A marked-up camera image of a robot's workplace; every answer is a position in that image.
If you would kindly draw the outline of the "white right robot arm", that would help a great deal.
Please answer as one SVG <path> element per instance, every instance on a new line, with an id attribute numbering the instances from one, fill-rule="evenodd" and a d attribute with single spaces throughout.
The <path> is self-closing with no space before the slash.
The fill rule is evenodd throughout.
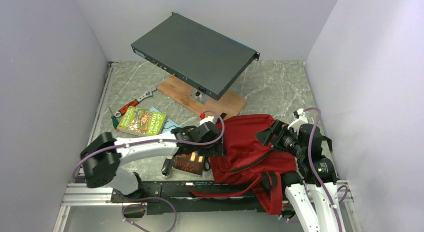
<path id="1" fill-rule="evenodd" d="M 282 175 L 275 192 L 289 200 L 304 231 L 345 231 L 338 177 L 332 161 L 322 154 L 324 138 L 316 124 L 295 125 L 276 120 L 255 134 L 262 145 L 296 158 L 297 171 Z"/>

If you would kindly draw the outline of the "red backpack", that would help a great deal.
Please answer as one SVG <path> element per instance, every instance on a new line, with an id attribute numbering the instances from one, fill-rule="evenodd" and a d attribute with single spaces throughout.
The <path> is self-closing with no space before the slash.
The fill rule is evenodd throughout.
<path id="1" fill-rule="evenodd" d="M 237 115 L 218 122 L 224 129 L 225 156 L 210 158 L 215 182 L 228 185 L 247 184 L 236 192 L 200 192 L 196 197 L 234 197 L 252 191 L 263 209 L 270 215 L 280 215 L 283 206 L 282 175 L 297 170 L 295 158 L 286 152 L 262 145 L 255 137 L 274 122 L 269 114 Z"/>

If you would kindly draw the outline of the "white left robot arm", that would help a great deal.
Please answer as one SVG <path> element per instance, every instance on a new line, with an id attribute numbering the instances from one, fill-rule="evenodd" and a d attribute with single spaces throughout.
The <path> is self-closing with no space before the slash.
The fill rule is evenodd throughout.
<path id="1" fill-rule="evenodd" d="M 112 187 L 132 202 L 144 194 L 141 177 L 123 165 L 152 157 L 191 154 L 222 156 L 224 130 L 213 122 L 199 126 L 175 128 L 155 136 L 113 138 L 110 132 L 101 134 L 80 153 L 78 166 L 84 170 L 88 188 Z"/>

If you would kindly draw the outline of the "beige black stapler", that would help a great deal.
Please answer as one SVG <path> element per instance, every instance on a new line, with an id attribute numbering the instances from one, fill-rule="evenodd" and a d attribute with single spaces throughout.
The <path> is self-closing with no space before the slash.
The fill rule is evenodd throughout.
<path id="1" fill-rule="evenodd" d="M 163 178 L 169 178 L 172 172 L 172 158 L 166 158 L 163 162 L 162 168 L 161 168 L 161 174 Z"/>

